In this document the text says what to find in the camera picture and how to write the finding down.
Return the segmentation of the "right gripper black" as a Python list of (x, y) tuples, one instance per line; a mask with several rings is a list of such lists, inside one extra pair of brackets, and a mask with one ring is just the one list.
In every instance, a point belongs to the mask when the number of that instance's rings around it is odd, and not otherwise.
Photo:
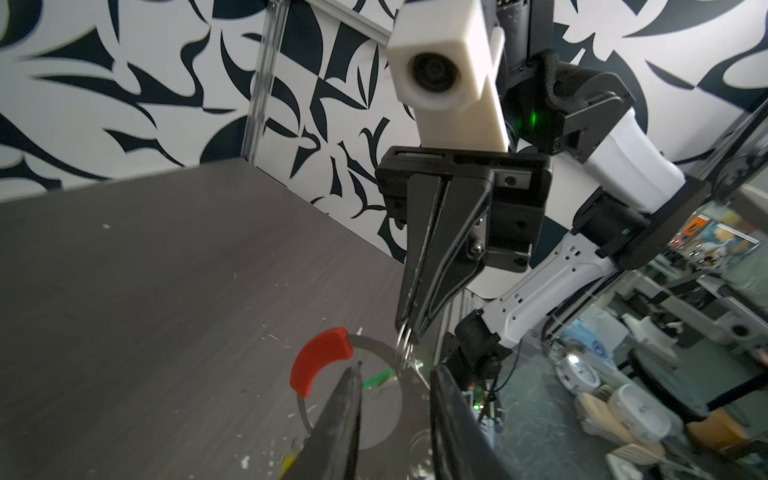
[(375, 172), (407, 228), (396, 325), (422, 343), (446, 302), (486, 267), (523, 271), (553, 179), (543, 154), (392, 147)]

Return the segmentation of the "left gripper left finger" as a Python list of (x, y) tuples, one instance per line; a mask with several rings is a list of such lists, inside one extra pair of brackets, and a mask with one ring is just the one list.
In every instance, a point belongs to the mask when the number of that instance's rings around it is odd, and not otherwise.
[(360, 364), (342, 374), (284, 479), (355, 479), (363, 381)]

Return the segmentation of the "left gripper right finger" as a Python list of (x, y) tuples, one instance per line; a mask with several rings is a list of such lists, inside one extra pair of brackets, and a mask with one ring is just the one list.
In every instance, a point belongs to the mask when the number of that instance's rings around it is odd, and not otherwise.
[(429, 415), (436, 479), (509, 479), (445, 365), (430, 373)]

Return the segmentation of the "green capped key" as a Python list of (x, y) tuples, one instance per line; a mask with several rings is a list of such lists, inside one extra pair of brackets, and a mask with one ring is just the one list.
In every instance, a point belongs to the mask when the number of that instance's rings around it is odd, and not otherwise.
[(399, 381), (406, 381), (413, 384), (424, 383), (425, 379), (421, 372), (422, 367), (423, 362), (421, 360), (415, 360), (400, 372), (396, 372), (393, 369), (388, 369), (383, 373), (377, 374), (365, 380), (363, 382), (363, 388), (371, 390)]

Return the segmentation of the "metal keyring with red grip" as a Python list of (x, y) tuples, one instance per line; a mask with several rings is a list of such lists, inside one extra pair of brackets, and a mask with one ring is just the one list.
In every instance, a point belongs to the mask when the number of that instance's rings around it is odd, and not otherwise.
[(283, 479), (434, 479), (429, 420), (429, 387), (420, 372), (406, 368), (395, 375), (402, 407), (394, 430), (370, 448), (360, 446), (362, 401), (366, 390), (360, 364), (349, 366), (316, 422), (308, 417), (306, 401), (314, 380), (327, 366), (353, 358), (362, 350), (377, 356), (391, 369), (399, 366), (395, 351), (367, 336), (352, 335), (343, 327), (326, 330), (299, 352), (291, 371), (299, 417), (308, 432), (292, 464), (284, 465)]

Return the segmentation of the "yellow capped key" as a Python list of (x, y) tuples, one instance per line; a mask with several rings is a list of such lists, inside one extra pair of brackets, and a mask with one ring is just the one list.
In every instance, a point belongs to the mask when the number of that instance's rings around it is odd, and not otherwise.
[(297, 454), (296, 453), (290, 453), (287, 454), (283, 459), (281, 463), (281, 471), (279, 475), (279, 479), (283, 480), (286, 473), (290, 470), (294, 462), (296, 461)]

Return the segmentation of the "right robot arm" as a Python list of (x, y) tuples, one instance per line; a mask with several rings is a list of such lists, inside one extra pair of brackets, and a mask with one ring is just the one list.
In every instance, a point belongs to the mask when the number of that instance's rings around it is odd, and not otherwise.
[(375, 178), (407, 229), (397, 358), (488, 267), (522, 279), (455, 329), (461, 389), (496, 378), (578, 291), (647, 264), (709, 194), (638, 125), (614, 73), (562, 61), (550, 1), (407, 1), (386, 44), (420, 143)]

